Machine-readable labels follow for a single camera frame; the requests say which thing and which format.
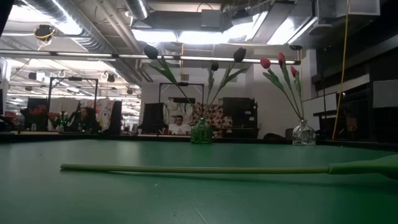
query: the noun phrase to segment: green glass vase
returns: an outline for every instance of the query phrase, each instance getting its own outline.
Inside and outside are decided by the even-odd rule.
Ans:
[[[192,126],[191,143],[211,144],[213,141],[213,131],[205,119],[200,118],[196,125]]]

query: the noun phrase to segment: woman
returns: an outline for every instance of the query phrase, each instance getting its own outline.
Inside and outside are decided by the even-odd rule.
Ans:
[[[83,107],[80,112],[74,112],[69,118],[69,122],[75,118],[70,126],[71,131],[91,131],[91,133],[98,133],[100,126],[95,118],[95,110],[93,108]]]

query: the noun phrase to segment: clear glass vase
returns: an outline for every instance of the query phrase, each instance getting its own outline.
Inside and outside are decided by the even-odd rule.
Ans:
[[[191,143],[194,144],[211,144],[213,142],[213,131],[211,126],[200,118],[199,122],[192,126],[191,130]]]
[[[314,146],[315,131],[307,124],[307,120],[301,120],[293,130],[293,145],[295,146]]]

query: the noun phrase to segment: green tabletop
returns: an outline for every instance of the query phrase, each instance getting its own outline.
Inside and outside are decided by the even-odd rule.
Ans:
[[[60,171],[324,166],[394,154],[335,146],[76,140],[0,144],[0,223],[398,223],[398,181],[362,175]]]

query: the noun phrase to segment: man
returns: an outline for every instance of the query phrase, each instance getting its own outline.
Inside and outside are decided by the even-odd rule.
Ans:
[[[187,124],[183,124],[183,117],[177,115],[174,119],[175,124],[169,125],[170,134],[191,134],[191,127]]]

